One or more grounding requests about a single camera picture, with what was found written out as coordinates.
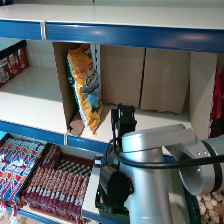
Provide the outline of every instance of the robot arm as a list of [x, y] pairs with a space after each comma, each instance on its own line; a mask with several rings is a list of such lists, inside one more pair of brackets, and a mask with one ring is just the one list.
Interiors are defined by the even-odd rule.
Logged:
[[[167, 168], [179, 168], [185, 188], [193, 195], [224, 190], [223, 136], [200, 141], [183, 125], [134, 131], [133, 107], [118, 105], [112, 115], [118, 138], [112, 128], [113, 146], [102, 159], [99, 184], [106, 209], [124, 204], [131, 224], [171, 224]], [[162, 147], [177, 162], [164, 163]]]

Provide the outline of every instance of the red product box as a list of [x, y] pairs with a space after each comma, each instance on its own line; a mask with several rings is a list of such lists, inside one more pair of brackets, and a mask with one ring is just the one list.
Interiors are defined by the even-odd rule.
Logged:
[[28, 67], [26, 41], [0, 51], [0, 88]]

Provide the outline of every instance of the chip bag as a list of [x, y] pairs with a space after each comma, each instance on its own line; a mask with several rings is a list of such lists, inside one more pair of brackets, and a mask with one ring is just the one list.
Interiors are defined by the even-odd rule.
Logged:
[[103, 104], [89, 44], [69, 51], [67, 70], [82, 121], [94, 134], [100, 123]]

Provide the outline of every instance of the box flap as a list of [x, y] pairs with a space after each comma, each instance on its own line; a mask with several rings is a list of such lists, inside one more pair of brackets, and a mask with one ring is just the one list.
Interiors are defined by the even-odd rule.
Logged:
[[190, 120], [199, 139], [207, 139], [210, 135], [216, 63], [216, 54], [191, 53]]
[[76, 49], [80, 44], [53, 42], [55, 63], [58, 73], [60, 91], [64, 107], [67, 127], [70, 125], [76, 111], [78, 110], [72, 87], [68, 81], [66, 70], [66, 59], [70, 49]]
[[103, 103], [139, 107], [144, 48], [101, 46]]
[[181, 113], [189, 65], [190, 52], [147, 49], [141, 109]]

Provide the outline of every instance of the gray robot arm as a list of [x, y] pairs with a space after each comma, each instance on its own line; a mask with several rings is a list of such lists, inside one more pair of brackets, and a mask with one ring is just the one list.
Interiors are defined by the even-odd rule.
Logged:
[[[172, 125], [125, 134], [119, 155], [139, 164], [163, 162], [162, 147], [166, 147], [177, 161], [184, 161], [223, 155], [223, 146], [223, 136], [201, 141], [192, 129]], [[179, 173], [185, 188], [198, 195], [224, 190], [222, 168], [223, 163], [198, 165], [180, 168]], [[143, 169], [121, 162], [120, 171], [134, 186], [134, 193], [125, 202], [131, 223], [172, 223], [164, 170]]]

